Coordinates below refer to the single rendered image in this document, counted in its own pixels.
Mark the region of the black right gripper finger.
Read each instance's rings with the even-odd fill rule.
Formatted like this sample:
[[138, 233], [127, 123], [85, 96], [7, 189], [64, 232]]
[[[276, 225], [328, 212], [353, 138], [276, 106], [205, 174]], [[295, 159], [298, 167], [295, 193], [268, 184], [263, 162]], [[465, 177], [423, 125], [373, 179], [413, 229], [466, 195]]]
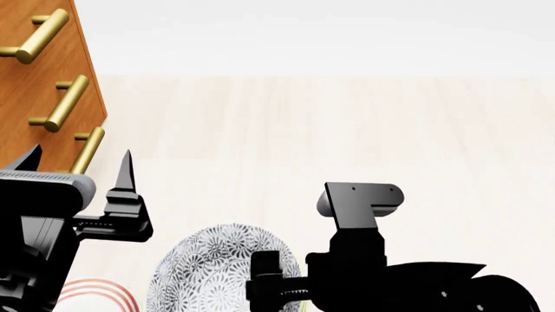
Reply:
[[251, 255], [251, 280], [264, 275], [283, 275], [278, 250], [255, 251]]

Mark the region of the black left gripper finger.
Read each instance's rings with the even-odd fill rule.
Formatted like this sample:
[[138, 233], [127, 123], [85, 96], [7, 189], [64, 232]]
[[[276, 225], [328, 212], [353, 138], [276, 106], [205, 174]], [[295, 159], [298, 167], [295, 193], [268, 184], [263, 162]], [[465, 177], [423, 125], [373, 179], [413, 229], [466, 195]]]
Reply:
[[37, 171], [42, 157], [40, 145], [34, 145], [26, 153], [9, 164], [9, 169], [14, 171]]
[[106, 199], [105, 215], [131, 218], [140, 215], [144, 201], [136, 191], [133, 160], [129, 150], [122, 158], [115, 186], [107, 192]]

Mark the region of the grey floral patterned bowl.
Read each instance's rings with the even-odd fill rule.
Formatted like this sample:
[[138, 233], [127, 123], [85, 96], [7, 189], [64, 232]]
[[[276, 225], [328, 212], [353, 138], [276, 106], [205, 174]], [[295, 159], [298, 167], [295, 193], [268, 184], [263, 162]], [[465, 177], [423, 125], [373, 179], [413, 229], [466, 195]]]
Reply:
[[279, 251], [284, 277], [302, 275], [289, 246], [257, 226], [220, 224], [184, 238], [157, 264], [146, 312], [251, 312], [251, 254], [266, 250]]

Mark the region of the wooden drawer cabinet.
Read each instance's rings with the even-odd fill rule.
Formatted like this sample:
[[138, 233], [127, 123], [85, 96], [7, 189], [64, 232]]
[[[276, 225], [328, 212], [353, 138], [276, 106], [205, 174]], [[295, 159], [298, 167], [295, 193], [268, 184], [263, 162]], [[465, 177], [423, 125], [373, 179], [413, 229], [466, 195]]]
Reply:
[[[18, 51], [45, 20], [55, 20], [57, 33], [30, 64], [3, 55]], [[79, 75], [88, 85], [59, 131], [49, 132], [41, 122]], [[75, 0], [0, 0], [0, 168], [40, 146], [39, 171], [67, 171], [84, 145], [75, 135], [107, 116]]]

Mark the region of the white plate with red rings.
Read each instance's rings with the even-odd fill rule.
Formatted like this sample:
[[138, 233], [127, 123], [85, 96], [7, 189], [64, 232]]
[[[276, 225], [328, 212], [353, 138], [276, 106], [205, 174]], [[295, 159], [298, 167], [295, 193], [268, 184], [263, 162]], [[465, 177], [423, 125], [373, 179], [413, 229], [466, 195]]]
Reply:
[[66, 282], [53, 312], [141, 312], [123, 285], [99, 277]]

